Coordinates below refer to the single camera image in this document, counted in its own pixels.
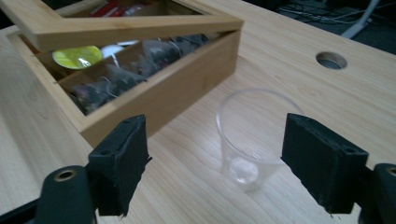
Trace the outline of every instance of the wooden box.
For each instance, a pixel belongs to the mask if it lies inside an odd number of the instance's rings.
[[[150,15],[151,10],[133,18],[84,18],[103,3],[100,0],[85,0],[56,12],[40,0],[1,0],[0,7],[21,29],[8,36],[10,42],[76,129],[95,147],[121,120],[138,114],[147,116],[148,136],[152,135],[235,69],[242,21],[197,1],[161,2],[165,7],[160,7],[160,15]],[[212,37],[194,53],[89,115],[72,101],[68,88],[94,80],[112,59],[76,71],[61,67],[51,57],[54,49],[192,34]],[[116,57],[121,64],[128,63],[141,51],[137,44]]]

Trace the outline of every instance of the table hole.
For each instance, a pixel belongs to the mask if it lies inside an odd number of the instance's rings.
[[[66,181],[66,180],[69,180],[69,179],[73,178],[76,175],[76,173],[77,172],[75,170],[61,171],[55,176],[54,179],[57,182]]]
[[[389,168],[387,169],[387,171],[388,171],[388,173],[389,173],[390,175],[396,176],[396,168],[395,168],[395,167],[389,167]]]
[[[347,67],[347,60],[333,52],[321,52],[317,55],[317,62],[330,69],[343,69]]]

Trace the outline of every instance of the wooden table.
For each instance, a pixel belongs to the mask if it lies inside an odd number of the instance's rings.
[[[278,91],[367,150],[370,168],[396,163],[396,57],[243,1],[202,2],[246,22],[236,72],[148,140],[154,160],[128,217],[100,223],[357,223],[358,206],[331,217],[287,166],[259,191],[226,190],[215,113],[233,91]],[[0,32],[0,214],[37,198],[53,170],[85,165],[92,150],[7,41],[16,29]],[[321,66],[322,51],[347,67]]]

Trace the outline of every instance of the plastic cup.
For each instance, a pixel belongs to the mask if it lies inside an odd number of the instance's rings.
[[[275,91],[233,93],[216,115],[221,136],[221,172],[229,189],[259,189],[284,162],[280,159],[288,113],[304,112]]]

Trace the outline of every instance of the tea bag string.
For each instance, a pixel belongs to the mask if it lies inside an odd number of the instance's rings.
[[[115,54],[111,54],[111,58],[113,58],[114,64],[115,64],[117,67],[120,67],[119,60],[117,60],[116,55],[115,55]]]
[[[161,48],[163,48],[163,41],[162,41],[159,37],[158,37],[158,41],[160,41]],[[172,45],[177,49],[178,57],[181,58],[183,55],[181,54],[181,50],[180,50],[180,48],[178,47],[178,45],[176,45],[176,44],[175,44],[174,42],[172,42],[172,41],[168,41],[168,43],[172,44]]]
[[[107,77],[102,77],[102,78],[104,78],[104,79],[108,82],[108,84],[106,85],[106,91],[107,91],[107,93],[108,93],[110,96],[114,97],[114,98],[119,98],[117,95],[115,95],[115,94],[113,94],[113,93],[110,92],[111,81],[108,80]]]
[[[173,46],[175,46],[175,48],[177,49],[177,51],[178,51],[178,57],[179,58],[181,58],[182,57],[182,55],[181,55],[181,50],[180,50],[180,48],[178,47],[178,45],[176,45],[174,42],[172,42],[172,41],[169,41],[169,43],[171,43]]]

